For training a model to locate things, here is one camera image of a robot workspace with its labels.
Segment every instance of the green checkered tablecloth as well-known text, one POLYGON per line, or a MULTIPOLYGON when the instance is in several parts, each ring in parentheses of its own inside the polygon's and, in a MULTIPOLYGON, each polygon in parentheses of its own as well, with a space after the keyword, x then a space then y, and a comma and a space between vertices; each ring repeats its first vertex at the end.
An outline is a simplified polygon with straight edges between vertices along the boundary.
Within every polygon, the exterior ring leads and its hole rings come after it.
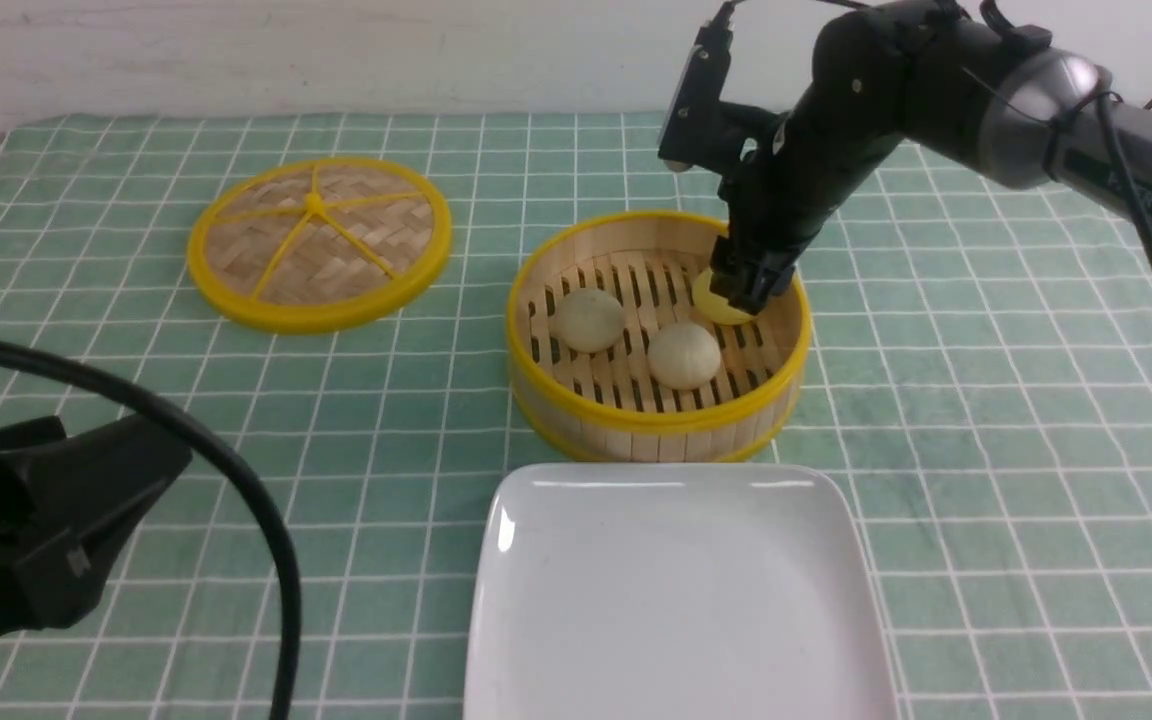
MULTIPOLYGON (((626 209, 721 215, 658 114, 60 118, 0 149, 0 338, 113 370, 234 442, 306 575, 302 719, 460 717, 486 507, 558 460, 513 410, 503 310, 526 252, 626 209), (453 258, 401 313, 319 338, 226 323, 195 218, 293 160, 380 156, 452 204, 453 258)), ((817 350, 759 462, 849 497, 908 720, 1152 717, 1152 281, 1132 229, 902 146, 801 266, 817 350)), ((106 402, 0 372, 0 425, 106 402)), ((268 553, 196 464, 67 632, 0 641, 0 719, 264 717, 268 553)))

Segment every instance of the white wall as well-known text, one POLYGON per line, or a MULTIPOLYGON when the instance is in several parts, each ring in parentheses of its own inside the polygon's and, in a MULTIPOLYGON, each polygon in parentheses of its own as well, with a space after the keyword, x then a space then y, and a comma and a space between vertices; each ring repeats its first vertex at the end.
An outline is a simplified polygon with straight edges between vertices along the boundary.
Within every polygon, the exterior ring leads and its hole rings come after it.
MULTIPOLYGON (((0 127, 70 111, 660 109, 717 5, 0 0, 0 127)), ((1129 99, 1152 91, 1152 1, 1000 5, 1114 69, 1129 99), (1087 22, 1093 13, 1101 17, 1087 22)), ((727 96, 793 104, 814 33, 836 12, 809 0, 742 5, 727 96)))

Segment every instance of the black clamp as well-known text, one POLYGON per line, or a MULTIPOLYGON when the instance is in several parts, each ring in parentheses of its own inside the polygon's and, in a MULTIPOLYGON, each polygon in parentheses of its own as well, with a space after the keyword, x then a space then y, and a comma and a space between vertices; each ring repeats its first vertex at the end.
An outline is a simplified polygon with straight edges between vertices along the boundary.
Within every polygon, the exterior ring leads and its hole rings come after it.
POLYGON ((191 456, 138 415, 74 438, 59 418, 0 429, 0 637, 69 628, 94 609, 119 552, 191 456))

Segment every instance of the yellow rim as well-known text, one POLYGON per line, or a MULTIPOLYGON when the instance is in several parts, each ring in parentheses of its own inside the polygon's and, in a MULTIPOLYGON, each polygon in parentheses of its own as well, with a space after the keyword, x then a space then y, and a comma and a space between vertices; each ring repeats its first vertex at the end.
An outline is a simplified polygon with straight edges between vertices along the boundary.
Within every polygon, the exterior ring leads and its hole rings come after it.
MULTIPOLYGON (((776 418, 776 424, 772 425, 772 430, 768 430, 768 432, 765 432, 758 439, 755 439, 755 441, 750 444, 749 447, 745 447, 744 450, 732 452, 732 454, 717 457, 712 460, 712 462, 744 462, 745 460, 750 460, 750 457, 758 455, 758 452, 763 450, 764 447, 767 447, 767 444, 772 442, 773 439, 776 438, 776 434, 781 432, 781 429, 785 427, 785 424, 790 420, 790 415, 794 415, 794 407, 799 403, 799 395, 803 395, 803 386, 801 385, 794 389, 794 397, 790 397, 790 404, 785 409, 785 414, 782 414, 780 418, 776 418)), ((543 441, 554 446, 554 448, 556 448, 558 452, 562 452, 563 455, 581 462, 613 461, 611 457, 599 457, 591 454, 591 452, 584 452, 579 447, 567 442, 566 438, 550 432, 550 429, 545 427, 545 424, 531 414, 531 409, 526 407, 526 402, 522 401, 522 397, 518 397, 517 392, 513 393, 513 401, 515 401, 518 406, 518 411, 522 416, 524 416, 526 424, 531 425, 531 430, 535 430, 536 434, 538 434, 543 441)))
MULTIPOLYGON (((397 196, 381 196, 376 197, 376 199, 370 199, 369 197, 369 199, 348 200, 348 204, 361 204, 364 200, 393 200, 396 198, 397 196)), ((229 215, 225 219, 234 218, 237 218, 237 215, 229 215)), ((439 273, 444 272, 444 265, 447 264, 450 252, 452 211, 448 209, 444 194, 438 191, 434 183, 429 182, 420 174, 394 162, 372 158, 324 158, 321 160, 283 165, 283 167, 262 173, 259 176, 229 188, 229 191, 221 195, 219 200, 212 202, 210 209, 194 225, 194 232, 189 234, 185 263, 189 268, 189 275, 191 275, 194 282, 198 286, 198 291, 202 291, 202 296, 215 310, 219 310, 221 314, 227 314, 228 318, 236 320, 236 323, 243 323, 244 325, 251 325, 253 328, 275 333, 320 333, 371 323, 371 320, 393 313, 394 310, 408 304, 417 295, 420 295, 425 288, 429 288, 439 273), (424 197, 425 202, 429 202, 430 209, 434 211, 434 229, 430 236, 429 245, 425 247, 425 252, 422 252, 420 258, 407 272, 401 274, 393 274, 388 264, 381 263, 381 270, 385 270, 392 276, 392 281, 385 285, 384 288, 370 291, 364 296, 355 297, 355 300, 333 302, 333 304, 328 305, 274 305, 270 304, 270 302, 260 302, 253 300, 253 297, 238 295, 238 293, 230 290, 225 282, 220 281, 220 278, 215 273, 211 272, 211 266, 207 264, 206 242, 211 225, 219 218, 225 218, 221 211, 227 209, 230 202, 236 199, 238 195, 250 190, 253 185, 282 177, 285 174, 310 170, 312 177, 314 177, 314 181, 312 181, 314 182, 314 190, 312 192, 316 192, 317 169, 324 165, 357 165, 357 167, 377 168, 402 177, 404 181, 410 182, 412 187, 416 187, 417 192, 412 194, 412 196, 419 195, 424 197)), ((278 258, 270 260, 271 270, 276 260, 278 258)))
POLYGON ((545 374, 544 370, 540 370, 540 365, 531 359, 530 351, 526 350, 524 341, 518 336, 515 323, 518 293, 522 291, 524 278, 530 275, 531 268, 535 267, 536 262, 540 259, 541 255, 545 255, 545 252, 548 252, 553 247, 556 247, 558 243, 563 242, 573 234, 585 232, 589 228, 598 227, 598 225, 650 217, 685 219, 696 223, 710 225, 710 227, 714 228, 715 234, 727 232, 727 225, 713 218, 691 213, 677 213, 677 211, 670 210, 635 211, 635 213, 608 215, 588 220, 584 223, 573 225, 571 228, 559 233, 532 252, 531 258, 526 259, 526 263, 522 265, 518 276, 513 281, 513 288, 509 290, 509 305, 506 309, 506 318, 503 319, 506 323, 503 332, 506 332, 509 355, 513 356, 515 365, 524 378, 526 378, 526 381, 531 382, 531 386, 536 387, 550 402, 562 407, 569 414, 579 416, 582 419, 598 420, 600 425, 607 429, 624 430, 626 432, 643 432, 643 430, 646 430, 646 432, 659 434, 691 433, 700 432, 700 430, 719 429, 733 420, 740 420, 751 414, 757 414, 765 406, 771 404, 774 397, 780 395, 786 387, 790 386, 790 382, 794 382, 794 378, 803 373, 803 369, 806 365, 808 348, 812 343, 812 310, 810 310, 806 291, 804 291, 803 283, 799 281, 797 274, 794 275, 791 287, 794 287, 794 295, 799 302, 801 333, 799 342, 794 347, 790 358, 785 366, 778 370, 766 382, 755 388, 753 392, 736 397, 736 400, 730 402, 723 402, 721 406, 708 407, 705 410, 684 410, 681 414, 660 415, 637 414, 634 410, 621 410, 617 407, 604 406, 600 402, 589 400, 589 397, 582 397, 571 392, 571 389, 563 387, 556 379, 545 374))

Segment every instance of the white plate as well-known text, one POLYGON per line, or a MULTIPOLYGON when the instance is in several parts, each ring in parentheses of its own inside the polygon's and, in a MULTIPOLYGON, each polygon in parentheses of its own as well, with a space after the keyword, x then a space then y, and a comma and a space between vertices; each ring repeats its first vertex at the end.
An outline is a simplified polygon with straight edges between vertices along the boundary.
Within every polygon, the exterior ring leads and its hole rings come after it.
POLYGON ((465 720, 895 719, 844 500, 773 465, 533 465, 503 479, 465 720))

